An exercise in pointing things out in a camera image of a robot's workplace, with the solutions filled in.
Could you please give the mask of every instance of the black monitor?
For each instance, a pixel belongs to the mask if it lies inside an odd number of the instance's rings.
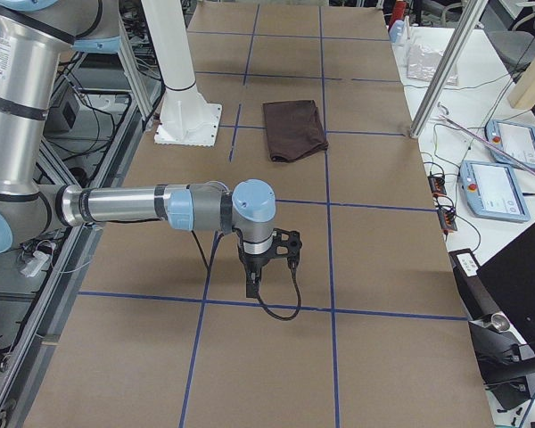
[[[535,352],[535,223],[477,273],[493,300]]]

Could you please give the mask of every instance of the white sticker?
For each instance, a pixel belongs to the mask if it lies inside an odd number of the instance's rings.
[[[478,265],[475,264],[475,261],[472,258],[472,254],[469,252],[465,254],[458,254],[457,261],[462,265],[462,269],[465,271],[465,274],[468,276],[478,275]]]
[[[0,79],[4,80],[10,73],[10,42],[0,37]]]

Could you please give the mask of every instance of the brown cloth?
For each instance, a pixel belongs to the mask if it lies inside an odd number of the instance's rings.
[[[313,100],[264,103],[267,148],[273,162],[295,162],[329,146]]]

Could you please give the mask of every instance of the device screen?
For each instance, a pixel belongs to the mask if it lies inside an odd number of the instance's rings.
[[[531,130],[508,123],[498,123],[504,151],[521,162],[535,164],[535,145]]]
[[[481,202],[486,211],[522,213],[506,168],[479,164],[472,166]]]

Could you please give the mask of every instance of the brown table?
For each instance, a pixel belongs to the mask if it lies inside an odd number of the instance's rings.
[[[233,236],[207,283],[190,234],[108,225],[26,426],[493,426],[382,13],[204,3],[189,37],[218,141],[149,133],[125,185],[268,181],[305,309],[244,298]],[[330,147],[275,164],[261,104],[289,99],[316,100]],[[264,277],[294,304],[284,262]]]

